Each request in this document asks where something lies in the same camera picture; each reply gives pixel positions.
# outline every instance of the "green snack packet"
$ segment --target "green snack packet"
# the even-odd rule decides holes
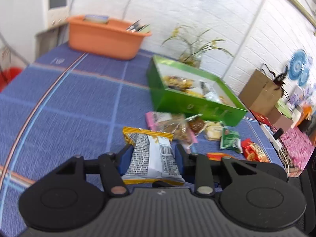
[[[242,148],[241,148],[241,140],[239,138],[239,133],[237,131],[229,130],[227,126],[224,126],[222,137],[221,137],[220,148],[222,150],[228,149],[228,150],[233,150],[237,153],[241,153]]]

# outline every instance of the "barcode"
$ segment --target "barcode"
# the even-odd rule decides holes
[[[160,145],[160,153],[163,155],[171,155],[172,154],[172,150],[171,147],[168,145]]]

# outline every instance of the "pink blanket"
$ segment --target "pink blanket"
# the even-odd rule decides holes
[[[286,147],[292,162],[301,170],[304,170],[314,146],[305,133],[297,127],[290,128],[280,136],[281,141]]]

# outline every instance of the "green box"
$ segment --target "green box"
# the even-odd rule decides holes
[[[223,96],[229,105],[170,89],[162,80],[162,76],[166,75],[206,79],[213,83],[217,94]],[[147,78],[155,111],[184,113],[188,117],[203,114],[204,120],[224,121],[229,126],[236,126],[248,111],[219,77],[178,61],[154,55],[147,70]]]

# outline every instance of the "dried plant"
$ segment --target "dried plant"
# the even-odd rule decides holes
[[[187,25],[181,25],[179,27],[176,27],[173,30],[171,36],[162,42],[162,45],[164,45],[169,40],[177,40],[177,41],[184,42],[187,45],[187,48],[189,51],[188,57],[182,61],[184,63],[191,56],[198,56],[198,55],[205,53],[207,51],[210,51],[210,50],[221,50],[221,51],[223,51],[223,52],[225,52],[233,57],[233,55],[228,50],[217,46],[217,42],[225,41],[225,39],[214,39],[211,41],[206,41],[206,40],[202,39],[203,35],[205,33],[207,33],[208,31],[210,31],[210,29],[207,29],[207,30],[201,32],[200,34],[198,34],[197,37],[195,38],[195,40],[189,41],[187,36],[189,36],[190,34],[192,36],[193,31],[194,31],[194,28],[191,26],[187,26]],[[183,53],[180,55],[180,57],[182,55],[184,55],[186,53],[186,51],[187,50],[183,51]]]

